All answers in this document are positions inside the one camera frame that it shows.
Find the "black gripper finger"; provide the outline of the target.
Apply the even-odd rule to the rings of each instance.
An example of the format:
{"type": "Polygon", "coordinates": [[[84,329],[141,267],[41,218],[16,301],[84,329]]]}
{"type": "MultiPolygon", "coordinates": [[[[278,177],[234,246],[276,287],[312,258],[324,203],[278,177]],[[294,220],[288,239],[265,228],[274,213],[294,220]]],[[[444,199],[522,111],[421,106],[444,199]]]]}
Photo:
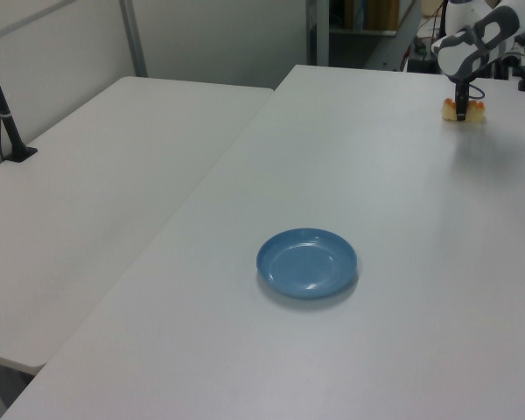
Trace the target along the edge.
{"type": "Polygon", "coordinates": [[[464,121],[466,119],[467,107],[468,107],[468,85],[467,84],[456,84],[455,85],[455,102],[456,102],[456,119],[458,121],[464,121]]]}

